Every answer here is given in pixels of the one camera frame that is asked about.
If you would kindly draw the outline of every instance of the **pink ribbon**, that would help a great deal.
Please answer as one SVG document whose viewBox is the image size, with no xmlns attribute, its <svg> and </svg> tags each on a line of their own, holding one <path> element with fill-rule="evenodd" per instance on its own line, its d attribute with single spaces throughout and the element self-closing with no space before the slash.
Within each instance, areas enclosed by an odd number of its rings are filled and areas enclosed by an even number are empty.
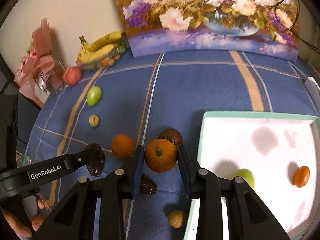
<svg viewBox="0 0 320 240">
<path fill-rule="evenodd" d="M 41 27 L 32 33 L 32 40 L 36 51 L 36 58 L 29 58 L 22 70 L 17 71 L 14 81 L 19 85 L 19 92 L 27 98 L 34 100 L 36 97 L 36 79 L 40 70 L 44 74 L 54 68 L 56 65 L 51 54 L 52 42 L 49 24 L 47 19 L 41 21 Z M 62 77 L 55 77 L 56 85 L 60 87 L 63 84 Z"/>
</svg>

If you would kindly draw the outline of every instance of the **black wire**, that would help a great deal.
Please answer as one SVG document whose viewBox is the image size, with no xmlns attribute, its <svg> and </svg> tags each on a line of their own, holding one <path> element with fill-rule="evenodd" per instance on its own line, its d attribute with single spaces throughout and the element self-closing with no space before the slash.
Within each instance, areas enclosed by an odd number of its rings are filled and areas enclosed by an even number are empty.
<svg viewBox="0 0 320 240">
<path fill-rule="evenodd" d="M 297 33 L 295 33 L 292 29 L 293 27 L 295 26 L 295 24 L 297 23 L 297 20 L 298 20 L 298 17 L 299 17 L 299 14 L 300 14 L 300 0 L 298 0 L 298 12 L 297 12 L 297 16 L 296 16 L 296 19 L 294 20 L 293 24 L 290 26 L 290 28 L 287 28 L 286 26 L 284 26 L 282 24 L 282 22 L 278 19 L 277 17 L 277 14 L 276 14 L 276 9 L 277 7 L 283 3 L 285 0 L 281 0 L 279 2 L 276 3 L 275 5 L 275 8 L 274 8 L 274 13 L 275 13 L 275 16 L 276 16 L 276 19 L 277 21 L 288 31 L 290 31 L 295 37 L 297 37 L 299 40 L 301 40 L 304 44 L 306 44 L 310 49 L 312 49 L 313 51 L 315 51 L 316 53 L 319 53 L 320 54 L 320 48 L 317 48 L 315 46 L 313 46 L 311 43 L 305 41 L 304 39 L 302 39 Z"/>
<path fill-rule="evenodd" d="M 26 143 L 25 141 L 21 140 L 19 137 L 17 137 L 17 139 L 18 139 L 19 141 L 21 141 L 22 143 L 24 143 L 25 145 L 28 145 L 28 143 Z"/>
</svg>

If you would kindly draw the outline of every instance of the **blue tablecloth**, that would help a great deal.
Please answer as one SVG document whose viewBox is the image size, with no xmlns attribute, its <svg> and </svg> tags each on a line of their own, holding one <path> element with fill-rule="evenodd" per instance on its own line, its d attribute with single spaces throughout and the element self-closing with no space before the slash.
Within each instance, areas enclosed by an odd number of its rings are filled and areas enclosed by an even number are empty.
<svg viewBox="0 0 320 240">
<path fill-rule="evenodd" d="M 76 153 L 89 143 L 98 143 L 106 153 L 102 176 L 121 167 L 113 157 L 111 141 L 119 134 L 129 135 L 146 146 L 165 128 L 175 128 L 184 145 L 196 157 L 202 116 L 209 110 L 241 110 L 319 115 L 303 81 L 311 76 L 306 64 L 235 51 L 184 51 L 133 58 L 128 51 L 113 67 L 97 78 L 88 71 L 80 83 L 66 86 L 47 100 L 32 130 L 26 155 L 32 162 Z M 79 100 L 89 82 L 103 90 L 101 101 L 89 107 Z M 100 117 L 92 128 L 91 114 Z M 71 129 L 66 133 L 67 123 Z M 183 239 L 185 228 L 170 227 L 167 215 L 173 210 L 188 213 L 190 200 L 183 191 L 179 168 L 155 173 L 147 166 L 143 172 L 158 185 L 155 195 L 139 194 L 134 201 L 123 201 L 127 239 Z M 56 203 L 80 176 L 80 168 L 41 187 L 42 197 Z M 95 239 L 98 239 L 96 213 Z"/>
</svg>

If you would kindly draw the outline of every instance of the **banana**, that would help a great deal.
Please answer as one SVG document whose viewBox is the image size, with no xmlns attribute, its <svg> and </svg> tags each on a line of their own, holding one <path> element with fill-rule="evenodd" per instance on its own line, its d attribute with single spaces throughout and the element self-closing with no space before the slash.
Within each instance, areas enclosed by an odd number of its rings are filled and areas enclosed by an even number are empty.
<svg viewBox="0 0 320 240">
<path fill-rule="evenodd" d="M 102 58 L 104 55 L 108 54 L 115 47 L 115 44 L 107 44 L 103 46 L 101 49 L 90 52 L 88 51 L 88 43 L 85 41 L 84 37 L 79 37 L 81 40 L 81 46 L 78 53 L 77 64 L 78 63 L 88 63 L 91 61 L 95 61 L 99 58 Z"/>
<path fill-rule="evenodd" d="M 87 50 L 90 52 L 94 52 L 98 49 L 101 49 L 103 46 L 107 44 L 112 44 L 118 42 L 124 36 L 124 32 L 113 32 L 109 33 L 100 39 L 96 40 L 95 42 L 87 45 Z"/>
</svg>

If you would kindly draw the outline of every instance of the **green apple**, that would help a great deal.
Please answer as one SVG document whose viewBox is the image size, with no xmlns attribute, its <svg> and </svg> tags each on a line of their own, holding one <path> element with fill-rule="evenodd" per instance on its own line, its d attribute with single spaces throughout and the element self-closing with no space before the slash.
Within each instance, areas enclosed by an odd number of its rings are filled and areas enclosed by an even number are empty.
<svg viewBox="0 0 320 240">
<path fill-rule="evenodd" d="M 242 177 L 249 184 L 249 186 L 254 189 L 254 177 L 251 171 L 248 169 L 239 169 L 232 174 L 231 179 L 238 176 Z"/>
<path fill-rule="evenodd" d="M 102 97 L 102 89 L 97 86 L 91 87 L 87 92 L 87 104 L 88 106 L 96 105 Z"/>
</svg>

